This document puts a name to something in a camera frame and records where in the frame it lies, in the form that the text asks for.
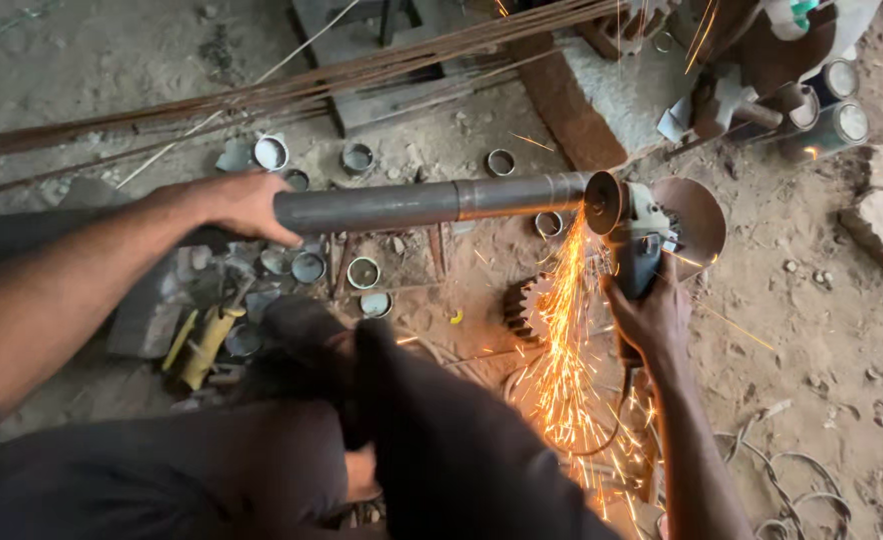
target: grinder handle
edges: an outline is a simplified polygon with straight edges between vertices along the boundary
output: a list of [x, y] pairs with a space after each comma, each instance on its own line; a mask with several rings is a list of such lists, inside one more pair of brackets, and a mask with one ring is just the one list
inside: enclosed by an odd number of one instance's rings
[[[655, 281], [655, 274], [662, 262], [662, 237], [649, 234], [622, 242], [609, 243], [611, 261], [615, 265], [615, 283], [627, 300], [640, 300], [648, 295]], [[625, 338], [617, 336], [618, 358], [626, 369], [641, 367], [641, 352], [632, 347]]]

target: grinder body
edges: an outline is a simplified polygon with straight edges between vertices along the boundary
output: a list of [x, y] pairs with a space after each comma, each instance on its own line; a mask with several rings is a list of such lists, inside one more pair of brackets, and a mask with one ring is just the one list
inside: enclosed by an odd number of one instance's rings
[[[609, 251], [618, 289], [627, 300], [644, 298], [659, 270], [664, 242], [674, 238], [668, 216], [648, 186], [618, 181], [607, 172], [588, 182], [584, 202], [588, 227]], [[627, 368], [641, 366], [641, 354], [620, 335], [618, 349]]]

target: tin can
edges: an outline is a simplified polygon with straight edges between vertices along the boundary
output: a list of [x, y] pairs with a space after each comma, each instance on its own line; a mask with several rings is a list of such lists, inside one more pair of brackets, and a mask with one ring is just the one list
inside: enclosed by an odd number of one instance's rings
[[789, 162], [810, 162], [865, 144], [868, 133], [865, 110], [846, 100], [823, 108], [811, 129], [785, 137], [778, 149]]
[[825, 64], [818, 75], [805, 83], [818, 93], [822, 107], [828, 107], [855, 97], [858, 92], [858, 72], [850, 61], [835, 58]]

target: forearm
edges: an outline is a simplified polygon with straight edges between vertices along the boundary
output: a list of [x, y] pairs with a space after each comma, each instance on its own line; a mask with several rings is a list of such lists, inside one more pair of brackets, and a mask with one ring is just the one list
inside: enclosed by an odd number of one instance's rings
[[0, 410], [51, 377], [203, 215], [169, 187], [0, 266]]
[[684, 371], [653, 374], [671, 537], [751, 540], [753, 534], [745, 511], [699, 404], [697, 385], [688, 370]]

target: steel pipe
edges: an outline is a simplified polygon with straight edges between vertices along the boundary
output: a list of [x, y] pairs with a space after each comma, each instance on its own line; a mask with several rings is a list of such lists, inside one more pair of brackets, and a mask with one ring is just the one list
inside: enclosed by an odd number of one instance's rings
[[[577, 208], [593, 173], [454, 181], [279, 194], [278, 222], [301, 235], [407, 229], [447, 221], [535, 215]], [[62, 237], [111, 208], [0, 215], [0, 261]], [[179, 245], [221, 246], [241, 240], [201, 227]]]

